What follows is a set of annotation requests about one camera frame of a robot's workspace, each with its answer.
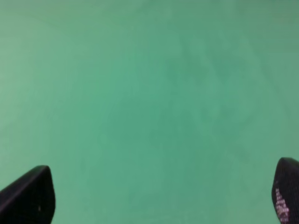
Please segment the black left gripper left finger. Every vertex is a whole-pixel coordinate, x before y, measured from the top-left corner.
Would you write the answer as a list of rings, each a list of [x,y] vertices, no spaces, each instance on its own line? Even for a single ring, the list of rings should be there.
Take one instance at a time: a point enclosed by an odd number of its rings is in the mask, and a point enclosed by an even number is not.
[[[47,165],[39,165],[0,191],[2,224],[50,224],[56,196]]]

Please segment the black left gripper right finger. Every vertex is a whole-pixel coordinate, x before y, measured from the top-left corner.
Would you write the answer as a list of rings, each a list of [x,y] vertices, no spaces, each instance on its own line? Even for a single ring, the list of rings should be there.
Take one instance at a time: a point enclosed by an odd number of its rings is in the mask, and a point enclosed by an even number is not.
[[[281,224],[299,223],[299,162],[293,158],[279,159],[271,197]]]

